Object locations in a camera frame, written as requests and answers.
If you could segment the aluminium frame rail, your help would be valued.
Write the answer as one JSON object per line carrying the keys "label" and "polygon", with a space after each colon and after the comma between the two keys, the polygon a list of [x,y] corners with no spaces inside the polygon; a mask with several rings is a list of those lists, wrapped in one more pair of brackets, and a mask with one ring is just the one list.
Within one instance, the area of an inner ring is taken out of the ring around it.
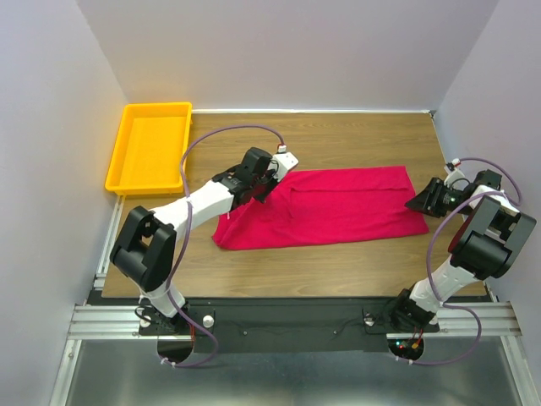
{"label": "aluminium frame rail", "polygon": [[54,405],[535,405],[510,303],[451,301],[437,332],[387,337],[385,352],[209,354],[158,348],[142,336],[147,300],[102,295],[102,261],[74,308]]}

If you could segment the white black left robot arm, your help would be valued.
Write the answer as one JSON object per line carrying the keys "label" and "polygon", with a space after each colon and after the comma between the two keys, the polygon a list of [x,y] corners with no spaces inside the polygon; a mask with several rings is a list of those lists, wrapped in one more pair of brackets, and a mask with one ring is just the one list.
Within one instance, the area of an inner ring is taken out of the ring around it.
{"label": "white black left robot arm", "polygon": [[194,192],[151,210],[132,209],[116,238],[110,262],[150,301],[155,317],[141,315],[148,324],[159,321],[170,333],[188,324],[186,300],[172,285],[172,273],[180,259],[177,242],[187,248],[190,232],[209,220],[257,200],[263,203],[274,188],[298,165],[284,145],[277,153],[252,147],[240,163],[216,174]]}

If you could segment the yellow plastic tray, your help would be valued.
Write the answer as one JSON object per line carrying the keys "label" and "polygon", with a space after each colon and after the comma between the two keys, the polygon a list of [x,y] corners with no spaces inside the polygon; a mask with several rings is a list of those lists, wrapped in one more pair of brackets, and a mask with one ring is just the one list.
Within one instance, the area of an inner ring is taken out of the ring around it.
{"label": "yellow plastic tray", "polygon": [[105,189],[118,196],[183,191],[180,163],[189,146],[192,104],[130,103],[123,109]]}

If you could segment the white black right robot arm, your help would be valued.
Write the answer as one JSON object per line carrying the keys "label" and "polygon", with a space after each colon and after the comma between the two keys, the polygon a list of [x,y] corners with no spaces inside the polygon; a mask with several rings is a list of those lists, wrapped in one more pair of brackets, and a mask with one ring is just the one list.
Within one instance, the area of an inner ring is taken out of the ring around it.
{"label": "white black right robot arm", "polygon": [[467,218],[448,246],[449,256],[437,270],[404,289],[389,309],[389,320],[400,332],[419,331],[435,323],[437,311],[462,288],[489,277],[502,277],[514,263],[537,221],[523,214],[501,188],[501,175],[489,169],[477,173],[464,189],[454,183],[462,172],[432,178],[405,207],[441,218]]}

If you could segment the pink t shirt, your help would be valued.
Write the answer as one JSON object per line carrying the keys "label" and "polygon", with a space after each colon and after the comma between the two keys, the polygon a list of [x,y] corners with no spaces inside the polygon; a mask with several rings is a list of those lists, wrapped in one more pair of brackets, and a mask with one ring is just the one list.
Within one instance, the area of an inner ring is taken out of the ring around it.
{"label": "pink t shirt", "polygon": [[426,234],[404,166],[295,171],[265,202],[219,218],[212,239],[225,250],[341,244]]}

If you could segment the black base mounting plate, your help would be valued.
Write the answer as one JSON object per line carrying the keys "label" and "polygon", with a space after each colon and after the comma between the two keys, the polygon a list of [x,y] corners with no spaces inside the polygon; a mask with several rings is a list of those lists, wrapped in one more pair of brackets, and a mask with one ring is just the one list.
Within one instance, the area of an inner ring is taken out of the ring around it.
{"label": "black base mounting plate", "polygon": [[182,354],[385,352],[387,337],[437,332],[398,309],[392,297],[189,299],[187,315],[209,328],[203,333],[180,315],[167,319],[149,303],[135,314],[142,336],[157,337],[158,348]]}

